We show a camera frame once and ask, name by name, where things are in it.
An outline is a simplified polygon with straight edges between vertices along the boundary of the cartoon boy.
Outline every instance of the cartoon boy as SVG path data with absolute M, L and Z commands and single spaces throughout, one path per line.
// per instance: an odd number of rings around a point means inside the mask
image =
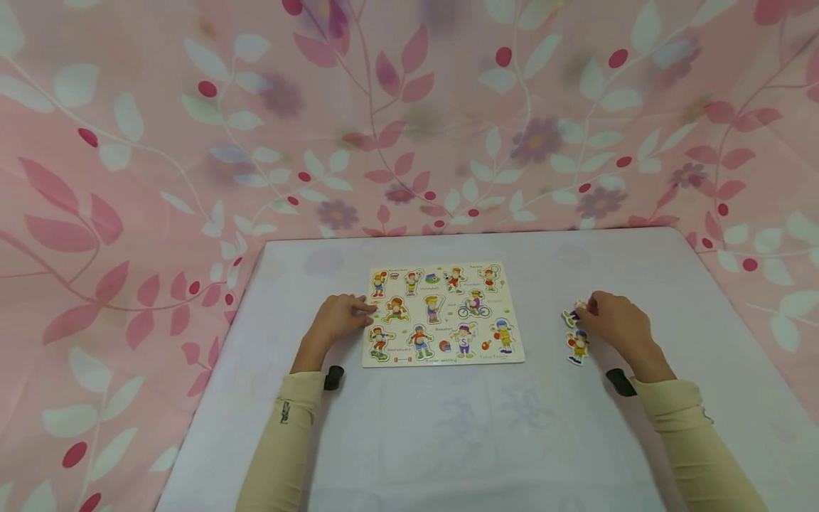
M 369 340 L 373 343 L 373 350 L 369 351 L 370 357 L 384 362 L 390 359 L 384 352 L 384 347 L 387 346 L 387 340 L 395 339 L 396 335 L 393 333 L 385 333 L 380 327 L 373 327 L 369 332 Z
M 458 348 L 460 349 L 458 357 L 471 358 L 475 356 L 469 350 L 469 344 L 472 343 L 475 336 L 477 336 L 477 324 L 474 322 L 471 324 L 461 324 L 458 326 L 457 331 L 452 331 L 452 338 L 458 342 Z
M 415 345 L 415 352 L 419 361 L 429 359 L 435 355 L 429 350 L 429 345 L 427 345 L 426 340 L 432 343 L 432 336 L 424 332 L 423 325 L 416 325 L 414 332 L 410 334 L 407 340 L 407 345 Z
M 407 311 L 407 308 L 404 306 L 404 299 L 401 297 L 393 297 L 387 303 L 387 315 L 384 316 L 384 323 L 389 324 L 390 320 L 400 320 L 403 322 L 410 321 L 410 313 Z

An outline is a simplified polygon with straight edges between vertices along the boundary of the cartoon athlete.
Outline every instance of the cartoon athlete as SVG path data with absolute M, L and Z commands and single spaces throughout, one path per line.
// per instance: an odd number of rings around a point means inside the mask
M 566 344 L 572 349 L 572 354 L 567 357 L 573 365 L 583 366 L 583 359 L 589 355 L 589 338 L 586 331 L 577 330 L 573 333 L 566 333 Z
M 489 265 L 486 269 L 479 270 L 477 275 L 483 279 L 488 292 L 497 293 L 497 281 L 500 277 L 500 267 L 498 265 Z
M 387 346 L 387 340 L 395 338 L 395 334 L 385 333 L 380 327 L 373 327 L 373 329 L 369 332 L 369 340 L 373 343 L 373 350 L 369 351 L 370 357 L 381 363 L 389 360 L 390 356 L 384 352 L 384 347 Z
M 401 297 L 393 297 L 387 303 L 387 315 L 384 316 L 384 323 L 389 324 L 390 320 L 401 320 L 404 322 L 410 321 L 410 313 L 404 306 L 404 299 Z
M 444 306 L 446 297 L 443 295 L 427 295 L 423 298 L 427 305 L 427 322 L 430 324 L 439 324 L 441 319 L 438 315 L 441 314 L 441 308 Z
M 466 356 L 470 358 L 475 356 L 469 350 L 469 344 L 472 343 L 472 340 L 475 339 L 476 336 L 477 324 L 474 322 L 471 324 L 461 324 L 458 326 L 457 331 L 452 331 L 452 338 L 458 342 L 458 348 L 460 349 L 458 357 Z
M 421 280 L 423 269 L 416 269 L 404 276 L 404 282 L 407 283 L 407 297 L 415 297 L 415 285 Z
M 477 288 L 470 290 L 469 295 L 471 297 L 465 299 L 461 307 L 458 308 L 459 317 L 477 316 L 478 318 L 488 318 L 492 315 L 492 310 L 489 309 L 489 306 L 485 306 L 481 303 L 481 299 L 483 299 L 483 292 L 481 290 Z
M 415 345 L 415 352 L 417 353 L 419 361 L 429 359 L 435 355 L 429 350 L 429 345 L 427 345 L 427 342 L 424 340 L 429 340 L 430 343 L 434 341 L 432 336 L 424 332 L 423 325 L 418 324 L 415 326 L 414 332 L 410 334 L 407 339 L 407 345 Z
M 444 279 L 446 279 L 446 291 L 447 292 L 455 292 L 455 293 L 463 293 L 464 290 L 460 288 L 461 281 L 466 281 L 467 278 L 465 275 L 461 275 L 463 269 L 460 267 L 452 267 L 452 274 L 447 274 L 444 272 Z
M 499 318 L 495 325 L 491 326 L 489 330 L 495 333 L 495 339 L 500 340 L 500 352 L 503 354 L 511 354 L 512 353 L 512 334 L 509 333 L 513 327 L 509 324 L 509 321 L 505 318 Z

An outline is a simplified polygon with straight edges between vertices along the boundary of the pink leaf print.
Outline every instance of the pink leaf print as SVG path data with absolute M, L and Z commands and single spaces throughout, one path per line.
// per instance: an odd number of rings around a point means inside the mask
M 210 352 L 207 354 L 207 364 L 211 368 L 216 366 L 216 361 L 219 359 L 219 337 L 213 338 L 213 343 L 210 345 Z
M 145 279 L 137 290 L 137 300 L 143 306 L 151 307 L 159 296 L 159 274 Z
M 61 313 L 46 327 L 43 345 L 87 329 L 99 314 L 100 308 L 96 304 L 83 304 Z
M 376 217 L 378 217 L 378 222 L 380 222 L 381 224 L 386 224 L 387 222 L 390 221 L 390 209 L 387 208 L 385 205 L 379 206 Z
M 136 350 L 153 328 L 153 311 L 140 311 L 128 322 L 128 327 L 125 328 L 125 341 L 129 347 Z
M 751 132 L 780 119 L 782 114 L 776 108 L 759 108 L 743 114 L 736 120 L 735 126 L 740 132 Z
M 197 395 L 201 395 L 205 388 L 207 387 L 207 381 L 210 380 L 210 370 L 206 369 L 203 370 L 197 379 L 193 381 L 193 385 L 190 389 L 188 389 L 188 396 L 194 397 Z
M 113 269 L 109 270 L 107 274 L 102 276 L 102 279 L 97 283 L 97 291 L 94 295 L 102 304 L 107 304 L 116 294 L 122 291 L 125 285 L 125 280 L 128 278 L 129 261 L 120 263 Z
M 404 174 L 410 172 L 410 169 L 412 169 L 412 160 L 414 158 L 415 153 L 412 152 L 404 153 L 403 155 L 399 156 L 395 165 L 396 176 L 403 176 Z
M 170 315 L 170 335 L 178 336 L 185 332 L 191 321 L 191 307 L 182 304 Z
M 410 80 L 404 86 L 404 92 L 401 94 L 401 101 L 412 103 L 420 102 L 427 97 L 432 86 L 435 84 L 435 71 L 430 71 L 424 76 L 415 80 Z
M 23 165 L 25 177 L 29 179 L 31 186 L 41 196 L 45 197 L 46 201 L 72 215 L 78 215 L 79 203 L 77 197 L 62 178 L 33 160 L 28 158 L 20 158 L 19 160 Z
M 381 51 L 375 59 L 375 75 L 378 77 L 378 83 L 384 92 L 392 97 L 398 97 L 401 91 L 401 81 L 398 78 L 398 71 L 392 65 L 387 55 Z
M 293 33 L 293 38 L 296 40 L 296 46 L 299 47 L 301 55 L 318 67 L 335 67 L 338 63 L 336 53 L 330 45 L 296 33 Z
M 738 179 L 732 179 L 730 181 L 726 181 L 719 188 L 717 197 L 719 197 L 723 201 L 729 201 L 733 199 L 736 194 L 742 192 L 743 190 L 745 190 L 745 183 L 739 181 Z
M 749 150 L 747 147 L 739 149 L 732 149 L 722 158 L 722 164 L 728 169 L 734 170 L 746 161 L 754 158 L 757 154 Z
M 199 362 L 199 346 L 196 343 L 184 343 L 182 352 L 185 353 L 185 362 L 188 365 L 195 365 Z
M 722 228 L 719 227 L 719 223 L 710 211 L 705 213 L 705 231 L 711 238 L 722 240 Z
M 421 67 L 423 61 L 427 58 L 428 45 L 427 27 L 421 25 L 415 31 L 415 34 L 409 38 L 404 50 L 401 52 L 401 65 L 404 67 L 405 73 L 412 73 Z
M 170 296 L 177 301 L 184 301 L 188 297 L 188 280 L 185 273 L 176 274 L 174 281 L 170 284 Z
M 686 155 L 703 164 L 716 164 L 719 160 L 717 150 L 710 146 L 692 147 L 686 151 Z
M 385 126 L 378 135 L 378 146 L 381 149 L 395 146 L 398 142 L 398 138 L 401 136 L 401 132 L 404 131 L 404 125 L 406 125 L 404 121 L 392 121 L 389 125 Z
M 97 246 L 91 232 L 79 224 L 33 215 L 23 215 L 23 219 L 34 239 L 54 251 L 86 252 Z
M 91 194 L 91 224 L 106 245 L 116 242 L 122 234 L 122 219 L 114 209 L 95 194 Z
M 215 284 L 208 288 L 207 292 L 205 292 L 205 297 L 202 299 L 202 306 L 211 307 L 216 302 L 219 302 L 220 297 L 222 297 L 222 287 Z
M 415 176 L 415 179 L 412 182 L 413 192 L 420 194 L 426 190 L 427 187 L 429 187 L 429 175 L 430 172 L 425 170 L 423 173 L 419 173 L 418 176 Z
M 724 125 L 734 122 L 736 112 L 729 102 L 714 102 L 705 107 L 705 115 L 712 123 Z

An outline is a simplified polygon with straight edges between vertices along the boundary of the purple flower print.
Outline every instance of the purple flower print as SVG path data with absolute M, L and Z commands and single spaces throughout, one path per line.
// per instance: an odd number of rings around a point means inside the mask
M 583 219 L 603 219 L 609 213 L 620 209 L 622 202 L 626 200 L 628 194 L 619 190 L 606 190 L 597 187 L 591 193 L 587 193 L 580 201 L 577 211 Z
M 679 185 L 682 188 L 688 188 L 690 186 L 698 188 L 705 180 L 704 167 L 705 165 L 702 164 L 688 162 L 682 166 L 682 169 L 675 170 L 668 182 L 672 185 Z
M 558 121 L 554 117 L 529 121 L 526 129 L 514 136 L 515 148 L 509 154 L 520 165 L 530 161 L 542 164 L 546 156 L 560 149 Z
M 319 214 L 319 222 L 330 226 L 330 229 L 349 229 L 358 224 L 358 212 L 353 206 L 344 204 L 338 199 L 333 202 L 323 202 L 316 211 Z

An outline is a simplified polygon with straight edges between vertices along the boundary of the cartoon girl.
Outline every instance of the cartoon girl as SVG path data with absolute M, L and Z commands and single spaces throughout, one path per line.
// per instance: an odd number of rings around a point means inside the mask
M 407 297 L 415 297 L 415 285 L 421 280 L 423 269 L 416 269 L 404 276 L 404 282 L 407 283 Z
M 499 318 L 495 322 L 495 325 L 489 328 L 495 333 L 495 339 L 500 340 L 500 352 L 502 354 L 512 353 L 512 342 L 514 340 L 512 339 L 512 334 L 509 332 L 512 328 L 509 321 L 505 318 Z
M 498 265 L 489 265 L 484 270 L 479 270 L 477 275 L 483 279 L 488 292 L 497 293 L 497 282 L 500 277 L 500 267 Z
M 476 336 L 477 324 L 474 322 L 471 324 L 461 324 L 458 326 L 458 330 L 452 331 L 452 338 L 458 342 L 458 348 L 460 349 L 458 357 L 471 358 L 475 356 L 469 350 L 469 344 L 472 343 L 472 340 L 475 339 Z
M 369 351 L 370 357 L 382 363 L 389 360 L 390 356 L 384 352 L 384 347 L 387 346 L 387 340 L 395 338 L 395 334 L 385 333 L 380 327 L 373 327 L 369 332 L 369 340 L 373 343 L 373 350 Z
M 441 318 L 438 315 L 441 313 L 441 308 L 444 306 L 446 297 L 443 295 L 427 295 L 423 298 L 427 305 L 427 322 L 429 324 L 439 324 Z
M 410 334 L 409 339 L 407 339 L 407 345 L 415 345 L 415 352 L 419 361 L 429 359 L 435 355 L 429 350 L 429 345 L 426 340 L 432 343 L 433 338 L 424 332 L 423 325 L 421 324 L 415 326 L 414 332 Z
M 389 324 L 390 320 L 400 320 L 404 322 L 410 321 L 410 313 L 404 306 L 404 299 L 401 297 L 393 297 L 387 303 L 387 315 L 384 317 L 384 323 Z

